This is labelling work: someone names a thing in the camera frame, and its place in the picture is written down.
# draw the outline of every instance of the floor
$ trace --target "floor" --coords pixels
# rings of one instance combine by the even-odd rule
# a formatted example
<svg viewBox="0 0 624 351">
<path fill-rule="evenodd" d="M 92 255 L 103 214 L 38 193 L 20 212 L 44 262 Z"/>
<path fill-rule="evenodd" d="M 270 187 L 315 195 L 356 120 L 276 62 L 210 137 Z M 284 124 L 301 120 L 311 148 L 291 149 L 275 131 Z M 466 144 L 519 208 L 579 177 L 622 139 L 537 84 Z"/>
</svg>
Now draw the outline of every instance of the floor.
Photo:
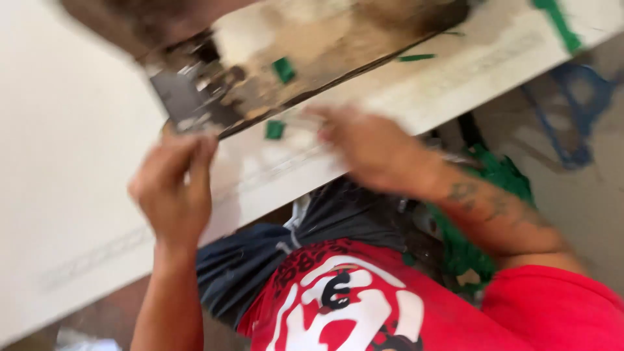
<svg viewBox="0 0 624 351">
<path fill-rule="evenodd" d="M 623 68 L 624 35 L 583 55 L 580 62 L 591 63 L 606 77 Z M 546 101 L 559 132 L 569 136 L 569 121 L 560 98 L 544 76 L 531 86 Z M 540 210 L 558 225 L 577 250 L 593 276 L 624 295 L 624 90 L 618 91 L 613 107 L 597 124 L 592 144 L 595 164 L 576 172 L 565 171 L 541 127 L 516 89 L 475 111 L 490 148 L 507 154 L 532 180 Z M 441 127 L 445 141 L 458 138 L 454 123 Z M 290 215 L 282 209 L 272 222 Z M 114 338 L 129 349 L 134 322 L 149 282 L 146 277 L 5 350 L 52 350 L 61 326 L 103 338 Z M 246 340 L 218 323 L 205 319 L 206 350 L 243 350 Z"/>
</svg>

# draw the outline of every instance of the black cloth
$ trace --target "black cloth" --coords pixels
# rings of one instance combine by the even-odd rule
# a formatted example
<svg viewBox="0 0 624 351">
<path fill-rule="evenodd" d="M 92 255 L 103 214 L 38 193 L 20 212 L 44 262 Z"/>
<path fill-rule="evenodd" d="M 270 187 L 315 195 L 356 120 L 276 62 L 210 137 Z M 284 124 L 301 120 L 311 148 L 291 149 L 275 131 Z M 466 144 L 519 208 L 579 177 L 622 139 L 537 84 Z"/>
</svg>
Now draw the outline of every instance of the black cloth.
<svg viewBox="0 0 624 351">
<path fill-rule="evenodd" d="M 299 247 L 349 238 L 406 251 L 385 196 L 358 187 L 344 177 L 310 196 L 307 215 L 294 234 L 279 225 L 258 224 L 199 250 L 200 300 L 213 317 L 236 329 L 268 279 L 286 256 Z"/>
</svg>

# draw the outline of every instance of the red t-shirt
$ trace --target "red t-shirt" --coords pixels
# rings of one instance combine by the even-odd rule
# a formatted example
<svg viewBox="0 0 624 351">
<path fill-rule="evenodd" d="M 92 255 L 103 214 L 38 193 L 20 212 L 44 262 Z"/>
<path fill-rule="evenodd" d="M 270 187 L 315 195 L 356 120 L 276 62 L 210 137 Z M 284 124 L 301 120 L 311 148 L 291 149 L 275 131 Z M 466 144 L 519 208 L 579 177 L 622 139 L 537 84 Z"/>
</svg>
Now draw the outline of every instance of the red t-shirt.
<svg viewBox="0 0 624 351">
<path fill-rule="evenodd" d="M 348 239 L 289 255 L 238 332 L 252 350 L 624 350 L 624 305 L 564 270 L 499 272 L 478 310 L 404 265 Z"/>
</svg>

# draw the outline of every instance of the hand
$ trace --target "hand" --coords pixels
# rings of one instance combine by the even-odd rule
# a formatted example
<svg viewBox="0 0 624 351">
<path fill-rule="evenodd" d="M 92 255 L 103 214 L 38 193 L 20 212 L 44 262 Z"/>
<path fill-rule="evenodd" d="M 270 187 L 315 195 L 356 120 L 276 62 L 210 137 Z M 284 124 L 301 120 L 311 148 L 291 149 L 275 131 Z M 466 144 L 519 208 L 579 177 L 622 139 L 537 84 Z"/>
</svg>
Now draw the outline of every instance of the hand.
<svg viewBox="0 0 624 351">
<path fill-rule="evenodd" d="M 130 182 L 128 192 L 154 228 L 157 247 L 197 250 L 212 213 L 210 166 L 217 145 L 214 136 L 165 136 Z"/>
<path fill-rule="evenodd" d="M 407 135 L 395 122 L 354 107 L 309 107 L 306 113 L 325 118 L 319 132 L 333 145 L 363 186 L 426 198 L 445 163 Z"/>
</svg>

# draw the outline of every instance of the person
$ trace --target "person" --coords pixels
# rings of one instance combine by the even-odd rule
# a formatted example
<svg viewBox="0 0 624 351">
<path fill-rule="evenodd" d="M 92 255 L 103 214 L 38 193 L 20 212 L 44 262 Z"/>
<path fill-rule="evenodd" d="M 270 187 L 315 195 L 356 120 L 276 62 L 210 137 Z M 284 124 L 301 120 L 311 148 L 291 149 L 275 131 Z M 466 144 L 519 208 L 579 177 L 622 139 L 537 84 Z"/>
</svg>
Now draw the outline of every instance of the person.
<svg viewBox="0 0 624 351">
<path fill-rule="evenodd" d="M 344 160 L 350 179 L 437 205 L 499 271 L 482 308 L 471 306 L 406 266 L 401 251 L 391 248 L 400 245 L 392 244 L 390 230 L 371 218 L 374 211 L 353 211 L 357 202 L 335 201 L 338 188 L 349 183 L 339 179 L 316 190 L 324 192 L 316 196 L 324 203 L 310 204 L 287 245 L 291 252 L 275 259 L 270 277 L 258 289 L 247 289 L 256 275 L 244 278 L 241 289 L 253 291 L 253 302 L 235 309 L 240 318 L 231 325 L 251 338 L 252 350 L 624 349 L 622 300 L 588 277 L 561 233 L 531 206 L 445 163 L 390 119 L 354 107 L 309 107 L 306 113 L 326 119 L 319 136 Z M 200 272 L 206 258 L 198 259 L 197 244 L 210 220 L 210 165 L 217 147 L 210 136 L 167 137 L 129 185 L 156 236 L 154 272 L 133 351 L 202 350 L 211 342 L 203 339 L 201 280 L 219 276 Z M 338 212 L 342 218 L 323 218 Z M 320 234 L 303 242 L 314 227 Z M 322 233 L 328 231 L 342 237 L 326 240 Z M 220 239 L 233 245 L 229 251 L 219 241 L 208 245 L 220 245 L 211 252 L 233 272 L 238 266 L 227 257 L 252 262 L 274 236 L 263 229 L 238 235 Z M 387 238 L 371 239 L 375 236 Z M 240 247 L 246 247 L 242 254 Z M 255 265 L 271 262 L 261 258 Z M 227 280 L 204 290 L 237 294 L 224 285 Z M 212 300 L 208 308 L 214 310 L 214 304 L 221 302 Z"/>
</svg>

